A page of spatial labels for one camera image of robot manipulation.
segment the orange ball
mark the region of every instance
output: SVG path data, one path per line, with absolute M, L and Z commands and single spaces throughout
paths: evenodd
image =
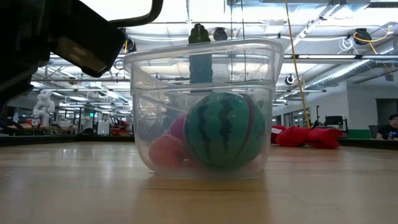
M 149 159 L 157 166 L 179 168 L 184 161 L 184 145 L 176 137 L 164 134 L 149 146 Z

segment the man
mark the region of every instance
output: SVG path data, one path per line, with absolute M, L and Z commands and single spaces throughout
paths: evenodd
M 398 114 L 389 117 L 389 124 L 380 126 L 376 139 L 388 140 L 389 136 L 392 136 L 393 139 L 398 138 Z

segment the white humanoid robot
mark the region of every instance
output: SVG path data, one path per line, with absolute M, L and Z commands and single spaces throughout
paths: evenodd
M 33 108 L 33 126 L 39 125 L 38 119 L 40 118 L 42 120 L 41 126 L 46 127 L 49 125 L 49 113 L 53 113 L 55 111 L 55 103 L 54 101 L 50 100 L 51 95 L 51 91 L 42 90 L 37 96 L 37 103 Z

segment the ceiling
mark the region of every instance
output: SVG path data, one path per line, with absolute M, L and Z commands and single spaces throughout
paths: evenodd
M 108 20 L 141 16 L 150 9 L 150 5 L 147 3 L 150 1 L 84 0 L 82 2 Z M 274 39 L 283 45 L 285 54 L 291 54 L 284 1 L 267 1 L 271 2 L 268 4 L 263 2 L 262 0 L 243 0 L 243 5 L 241 5 L 240 0 L 232 1 L 232 3 L 224 0 L 164 0 L 163 10 L 153 23 L 128 27 L 127 34 L 135 41 L 138 51 L 186 45 L 191 28 L 200 22 L 210 34 L 216 27 L 224 27 L 229 39 L 231 37 L 232 39 L 252 37 Z M 398 25 L 396 22 L 398 22 L 398 17 L 396 15 L 398 8 L 395 7 L 398 7 L 398 1 L 397 4 L 388 5 L 390 8 L 379 4 L 376 5 L 377 8 L 373 8 L 376 7 L 374 6 L 376 1 L 347 0 L 346 2 L 345 5 L 329 5 L 328 1 L 317 3 L 313 3 L 311 0 L 291 1 L 289 14 L 295 40 L 294 49 L 297 55 L 374 55 L 369 44 L 351 44 L 356 28 L 366 28 L 373 40 L 383 38 L 373 43 L 376 50 L 397 38 Z M 57 97 L 64 102 L 96 103 L 97 105 L 113 103 L 112 109 L 109 110 L 111 113 L 131 107 L 132 98 L 129 91 L 131 76 L 127 71 L 119 70 L 123 67 L 122 62 L 118 62 L 110 72 L 95 80 L 58 56 L 52 55 L 51 58 L 52 64 L 40 68 L 32 78 L 32 84 L 37 90 L 45 88 L 58 90 L 55 91 Z M 385 63 L 390 67 L 397 58 L 391 58 Z M 354 60 L 341 58 L 302 59 L 298 60 L 297 70 L 304 82 L 311 82 L 332 68 L 352 62 Z M 247 70 L 256 66 L 255 62 L 250 62 L 250 60 L 246 63 Z M 170 74 L 189 77 L 189 62 L 179 62 L 178 65 L 148 65 L 143 69 L 147 73 L 158 73 L 165 77 Z M 383 69 L 379 64 L 373 70 L 351 77 L 349 81 L 355 82 L 373 76 L 375 72 L 383 73 Z M 230 72 L 227 62 L 221 62 L 219 65 L 213 63 L 213 70 L 215 72 Z M 292 86 L 285 84 L 284 79 L 289 74 L 295 74 L 291 56 L 285 59 L 282 66 L 276 83 L 277 90 L 291 90 L 297 87 L 297 82 Z M 355 85 L 398 86 L 398 82 L 387 82 L 385 78 L 377 77 Z M 282 92 L 276 93 L 276 98 L 280 98 L 283 94 Z

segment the white wall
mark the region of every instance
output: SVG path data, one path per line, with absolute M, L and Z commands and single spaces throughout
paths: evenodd
M 350 129 L 368 129 L 377 123 L 376 99 L 397 99 L 398 87 L 349 86 L 348 104 Z
M 347 96 L 347 85 L 343 81 L 336 87 L 325 88 L 325 93 L 309 93 L 306 99 L 306 107 L 310 108 L 311 112 L 311 122 L 317 119 L 317 106 L 319 106 L 319 120 L 320 122 L 325 122 L 325 116 L 343 116 L 348 118 L 348 96 Z M 301 101 L 290 101 L 287 106 L 277 106 L 273 110 L 273 116 L 282 115 L 285 113 L 302 110 Z

